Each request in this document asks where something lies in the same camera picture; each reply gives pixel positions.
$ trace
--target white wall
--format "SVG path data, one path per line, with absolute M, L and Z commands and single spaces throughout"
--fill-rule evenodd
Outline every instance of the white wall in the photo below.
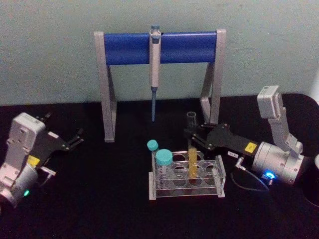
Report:
M 227 29 L 223 95 L 264 85 L 310 91 L 319 68 L 319 1 L 63 0 L 0 3 L 0 105 L 98 101 L 93 31 Z M 119 100 L 150 99 L 148 66 L 113 69 Z M 162 66 L 159 98 L 196 97 L 205 64 Z

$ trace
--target black tabletop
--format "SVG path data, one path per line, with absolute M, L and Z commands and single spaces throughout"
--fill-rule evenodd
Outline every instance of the black tabletop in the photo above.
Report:
M 319 107 L 304 95 L 283 95 L 290 132 L 304 144 L 304 155 L 319 153 Z M 225 198 L 194 196 L 149 201 L 151 154 L 160 148 L 187 150 L 185 115 L 202 114 L 198 99 L 118 103 L 115 143 L 104 142 L 100 103 L 7 106 L 0 108 L 0 163 L 12 119 L 21 112 L 53 115 L 47 129 L 65 140 L 84 128 L 85 141 L 58 154 L 47 166 L 56 176 L 34 187 L 18 207 L 1 216 L 0 238 L 319 238 L 319 208 L 299 187 L 275 183 L 269 193 L 245 191 L 226 178 Z M 220 122 L 235 134 L 273 143 L 261 119 L 256 96 L 223 97 Z M 235 160 L 223 157 L 226 173 Z M 252 179 L 236 174 L 242 184 Z

